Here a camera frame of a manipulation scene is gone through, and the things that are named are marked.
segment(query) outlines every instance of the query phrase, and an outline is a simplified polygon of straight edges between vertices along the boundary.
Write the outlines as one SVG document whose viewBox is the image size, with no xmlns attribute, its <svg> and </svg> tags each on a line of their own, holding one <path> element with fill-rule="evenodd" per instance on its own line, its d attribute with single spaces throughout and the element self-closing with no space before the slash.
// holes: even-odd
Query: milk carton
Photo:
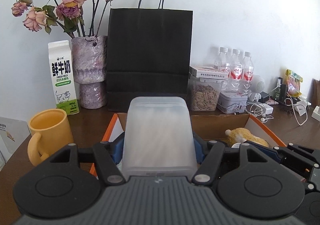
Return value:
<svg viewBox="0 0 320 225">
<path fill-rule="evenodd" d="M 75 82 L 73 80 L 72 58 L 69 41 L 48 43 L 49 64 L 54 97 L 58 109 L 67 115 L 79 112 L 76 97 Z"/>
</svg>

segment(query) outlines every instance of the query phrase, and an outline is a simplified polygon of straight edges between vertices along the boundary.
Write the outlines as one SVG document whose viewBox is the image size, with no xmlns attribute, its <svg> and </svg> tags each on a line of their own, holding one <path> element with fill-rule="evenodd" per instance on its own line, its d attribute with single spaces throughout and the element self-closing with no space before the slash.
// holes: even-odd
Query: sunflower seeds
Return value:
<svg viewBox="0 0 320 225">
<path fill-rule="evenodd" d="M 220 91 L 210 85 L 196 84 L 191 90 L 192 111 L 215 111 Z"/>
</svg>

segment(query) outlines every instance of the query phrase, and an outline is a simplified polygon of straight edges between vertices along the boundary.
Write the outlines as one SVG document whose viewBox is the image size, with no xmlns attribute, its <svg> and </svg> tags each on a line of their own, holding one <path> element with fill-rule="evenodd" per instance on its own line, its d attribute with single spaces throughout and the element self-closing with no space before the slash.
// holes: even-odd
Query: bottle label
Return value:
<svg viewBox="0 0 320 225">
<path fill-rule="evenodd" d="M 252 69 L 244 69 L 243 70 L 243 80 L 251 81 L 253 76 L 253 70 Z"/>
<path fill-rule="evenodd" d="M 230 72 L 230 79 L 240 80 L 242 77 L 242 68 L 233 67 Z"/>
<path fill-rule="evenodd" d="M 230 67 L 228 67 L 228 66 L 223 67 L 223 66 L 214 65 L 213 68 L 214 68 L 214 69 L 217 69 L 217 70 L 219 70 L 219 71 L 222 71 L 222 72 L 227 72 L 227 73 L 228 73 L 228 78 L 229 78 L 229 75 L 230 75 Z"/>
</svg>

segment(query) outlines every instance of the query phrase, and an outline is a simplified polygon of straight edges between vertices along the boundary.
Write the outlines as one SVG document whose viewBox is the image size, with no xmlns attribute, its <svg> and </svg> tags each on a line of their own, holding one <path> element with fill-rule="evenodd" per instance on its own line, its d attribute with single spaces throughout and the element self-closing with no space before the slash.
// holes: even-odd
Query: round black pad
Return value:
<svg viewBox="0 0 320 225">
<path fill-rule="evenodd" d="M 47 197 L 60 197 L 72 190 L 73 182 L 68 177 L 49 176 L 36 184 L 36 191 Z"/>
<path fill-rule="evenodd" d="M 294 215 L 300 221 L 307 225 L 319 225 L 320 224 L 320 193 L 311 192 L 308 193 L 299 208 Z"/>
<path fill-rule="evenodd" d="M 282 184 L 271 176 L 257 175 L 248 178 L 244 182 L 244 187 L 247 192 L 255 196 L 271 197 L 277 195 L 281 191 Z"/>
<path fill-rule="evenodd" d="M 263 220 L 294 213 L 305 189 L 293 174 L 258 149 L 240 146 L 240 166 L 219 180 L 217 193 L 233 211 Z"/>
<path fill-rule="evenodd" d="M 13 188 L 19 210 L 28 216 L 60 219 L 80 213 L 96 202 L 101 185 L 75 161 L 47 159 L 21 177 Z"/>
</svg>

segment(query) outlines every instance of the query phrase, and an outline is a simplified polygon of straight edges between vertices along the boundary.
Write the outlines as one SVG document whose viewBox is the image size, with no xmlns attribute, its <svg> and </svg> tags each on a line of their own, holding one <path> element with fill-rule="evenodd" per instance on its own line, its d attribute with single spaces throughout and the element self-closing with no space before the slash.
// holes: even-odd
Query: white wall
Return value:
<svg viewBox="0 0 320 225">
<path fill-rule="evenodd" d="M 33 0 L 43 6 L 48 0 Z M 114 0 L 112 6 L 137 7 L 139 0 Z M 0 2 L 0 116 L 28 120 L 55 107 L 47 43 L 68 39 L 59 27 L 47 35 L 28 31 L 22 17 L 11 15 L 15 0 Z M 144 0 L 156 7 L 158 0 Z M 86 27 L 91 2 L 84 4 Z M 193 10 L 191 64 L 208 64 L 220 46 L 250 51 L 255 74 L 275 85 L 289 68 L 300 74 L 308 94 L 312 78 L 320 78 L 320 0 L 165 0 L 165 8 Z M 108 13 L 100 34 L 107 34 Z"/>
</svg>

